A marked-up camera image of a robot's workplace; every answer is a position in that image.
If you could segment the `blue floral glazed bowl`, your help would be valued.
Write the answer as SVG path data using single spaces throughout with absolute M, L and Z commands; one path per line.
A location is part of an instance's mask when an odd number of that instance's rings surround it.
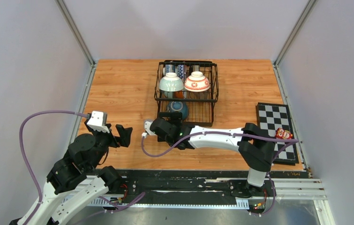
M 185 120 L 188 118 L 189 109 L 184 102 L 172 101 L 167 105 L 168 112 L 180 112 L 182 113 L 182 119 Z

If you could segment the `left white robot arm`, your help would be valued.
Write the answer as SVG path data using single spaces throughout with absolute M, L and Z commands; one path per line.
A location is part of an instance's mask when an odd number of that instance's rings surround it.
M 46 177 L 41 196 L 25 216 L 14 219 L 12 225 L 65 225 L 97 197 L 115 194 L 126 188 L 122 177 L 112 166 L 102 168 L 98 175 L 68 201 L 64 199 L 95 170 L 109 148 L 128 147 L 131 127 L 117 124 L 119 136 L 89 129 L 79 135 L 69 146 L 64 157 L 57 161 Z

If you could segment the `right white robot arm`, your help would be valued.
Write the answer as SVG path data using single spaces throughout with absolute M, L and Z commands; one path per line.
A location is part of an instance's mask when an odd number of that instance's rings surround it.
M 254 196 L 263 192 L 275 148 L 272 138 L 264 130 L 253 123 L 234 129 L 183 125 L 180 117 L 181 113 L 178 112 L 175 120 L 160 117 L 145 120 L 143 135 L 155 135 L 171 149 L 217 148 L 238 152 L 249 166 L 246 191 Z

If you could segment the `black wire dish rack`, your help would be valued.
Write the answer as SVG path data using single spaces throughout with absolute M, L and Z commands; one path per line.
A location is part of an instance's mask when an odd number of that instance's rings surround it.
M 159 82 L 163 75 L 163 67 L 166 64 L 179 65 L 183 64 L 188 67 L 186 77 L 191 75 L 190 66 L 199 65 L 202 72 L 210 81 L 210 88 L 203 92 L 191 92 L 183 88 L 185 91 L 185 99 L 165 98 L 163 91 L 159 89 Z M 218 85 L 218 66 L 212 61 L 206 60 L 165 60 L 158 63 L 157 80 L 155 86 L 154 99 L 157 101 L 157 116 L 159 112 L 168 112 L 167 105 L 172 101 L 184 102 L 189 109 L 188 118 L 182 120 L 186 124 L 200 125 L 211 127 L 214 122 L 214 107 L 218 101 L 219 85 Z

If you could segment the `red white patterned bowl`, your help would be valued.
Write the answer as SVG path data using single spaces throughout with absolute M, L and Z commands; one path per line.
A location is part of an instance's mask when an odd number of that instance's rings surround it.
M 176 72 L 177 76 L 182 80 L 185 79 L 187 70 L 188 70 L 188 67 L 186 65 L 179 64 L 179 65 L 175 66 L 175 72 Z

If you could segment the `red rimmed bowl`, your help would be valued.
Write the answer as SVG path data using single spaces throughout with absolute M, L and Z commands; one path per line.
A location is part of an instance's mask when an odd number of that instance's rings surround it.
M 210 88 L 210 81 L 200 71 L 194 71 L 185 79 L 184 88 L 191 92 L 203 92 Z

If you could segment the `celadon bowl black rim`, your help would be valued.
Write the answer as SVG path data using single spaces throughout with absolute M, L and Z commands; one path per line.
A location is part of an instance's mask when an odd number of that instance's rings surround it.
M 167 92 L 177 92 L 184 88 L 184 83 L 176 73 L 166 73 L 159 82 L 159 89 Z

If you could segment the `celadon bowl brown rim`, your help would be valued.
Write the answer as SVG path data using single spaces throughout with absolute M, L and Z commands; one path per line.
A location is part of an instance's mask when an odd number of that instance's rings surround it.
M 174 94 L 174 92 L 171 92 L 171 91 L 163 91 L 163 96 L 165 98 L 173 98 L 173 94 Z

